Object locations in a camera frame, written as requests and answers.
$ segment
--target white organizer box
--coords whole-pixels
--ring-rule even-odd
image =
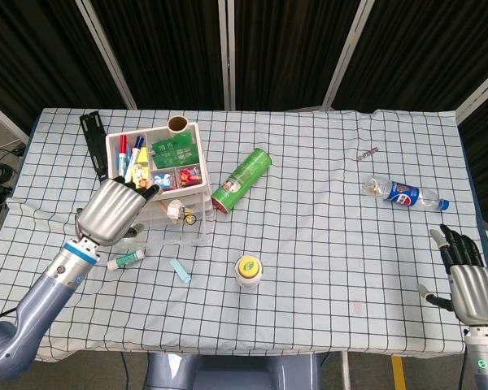
[[[127,143],[130,145],[135,144],[137,136],[144,137],[143,146],[146,147],[151,179],[157,173],[178,173],[181,168],[192,166],[199,166],[202,177],[201,184],[171,189],[154,196],[143,207],[134,221],[134,223],[142,223],[145,226],[145,230],[133,239],[124,240],[123,246],[134,249],[165,244],[201,245],[206,242],[207,234],[213,231],[215,213],[211,204],[210,182],[198,125],[196,123],[190,123],[188,130],[190,130],[193,141],[197,145],[198,164],[162,169],[157,168],[154,163],[152,144],[170,138],[168,128],[146,128],[133,132],[109,134],[107,136],[108,177],[111,179],[118,176],[115,149],[120,144],[121,135],[127,136]],[[186,223],[173,223],[168,218],[165,210],[168,208],[168,203],[174,199],[181,200],[185,207],[190,208],[194,212],[197,218],[195,225],[190,226]]]

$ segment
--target grid tablecloth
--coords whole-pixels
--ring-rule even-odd
[[[45,109],[0,231],[0,312],[17,304],[73,237],[73,214],[98,188],[79,117]],[[79,349],[187,353],[304,353],[349,349],[421,357],[460,353],[453,313],[423,302],[422,283],[448,294],[428,230],[446,223],[476,239],[473,194],[453,112],[314,113],[100,110],[107,132],[163,126],[185,115],[201,129],[212,189],[254,149],[268,174],[228,215],[210,244],[164,246],[124,271],[102,261],[44,337],[37,358]],[[372,157],[357,162],[366,150]],[[376,173],[437,189],[443,213],[360,194]],[[241,290],[233,266],[259,257],[264,277]],[[183,284],[169,260],[192,275]]]

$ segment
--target floor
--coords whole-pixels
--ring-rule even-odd
[[[15,138],[0,125],[0,145]],[[18,158],[7,156],[2,160],[14,168],[20,164]],[[0,216],[0,227],[5,211]],[[147,365],[144,353],[125,353],[129,373],[129,388],[141,389]],[[440,390],[457,388],[461,355],[437,357],[434,359],[403,359],[403,372],[408,390]],[[394,377],[390,356],[369,353],[350,353],[351,386],[353,389],[387,390],[394,388]],[[126,374],[117,352],[82,351],[58,363],[35,362],[23,377],[10,383],[0,383],[0,389],[55,389],[74,390],[94,388],[96,390],[125,389]],[[323,389],[342,388],[341,361],[338,353],[330,356],[322,371]],[[475,389],[471,370],[464,378],[464,390]]]

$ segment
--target green can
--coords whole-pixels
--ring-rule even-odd
[[[269,154],[261,149],[253,150],[224,184],[211,195],[213,206],[227,214],[270,165]]]

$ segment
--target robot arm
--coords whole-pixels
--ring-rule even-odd
[[[430,234],[441,251],[451,287],[451,300],[436,297],[422,284],[420,295],[429,303],[454,311],[469,326],[464,342],[479,390],[488,390],[488,269],[484,267],[475,243],[441,225],[443,235]]]
[[[99,260],[98,247],[121,240],[158,192],[154,185],[138,193],[121,177],[102,183],[76,217],[76,239],[65,243],[18,304],[17,325],[0,322],[0,381],[14,379],[31,366],[41,338]]]

